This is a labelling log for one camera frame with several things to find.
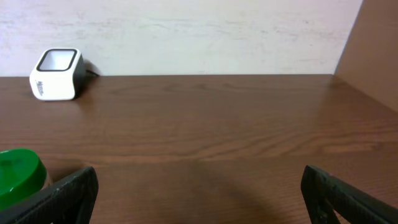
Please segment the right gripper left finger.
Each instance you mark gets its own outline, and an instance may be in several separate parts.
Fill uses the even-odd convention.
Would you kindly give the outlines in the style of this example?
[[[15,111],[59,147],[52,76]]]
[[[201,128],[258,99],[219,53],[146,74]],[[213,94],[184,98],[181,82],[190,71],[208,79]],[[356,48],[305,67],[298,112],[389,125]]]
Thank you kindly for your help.
[[[89,224],[99,183],[93,167],[80,169],[1,211],[2,224]]]

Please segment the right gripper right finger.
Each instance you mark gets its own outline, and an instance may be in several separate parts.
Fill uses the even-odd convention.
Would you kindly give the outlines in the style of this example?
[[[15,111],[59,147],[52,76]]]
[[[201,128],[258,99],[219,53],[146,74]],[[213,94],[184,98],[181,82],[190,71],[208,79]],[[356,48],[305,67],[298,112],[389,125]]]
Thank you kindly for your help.
[[[397,223],[397,209],[312,165],[305,166],[300,189],[312,224]]]

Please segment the green-lidded jar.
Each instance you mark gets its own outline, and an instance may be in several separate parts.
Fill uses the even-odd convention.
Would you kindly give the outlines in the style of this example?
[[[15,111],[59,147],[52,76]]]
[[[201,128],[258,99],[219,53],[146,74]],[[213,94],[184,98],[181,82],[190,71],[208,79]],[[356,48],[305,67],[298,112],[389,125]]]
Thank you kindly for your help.
[[[1,152],[1,210],[53,184],[40,157],[29,149]]]

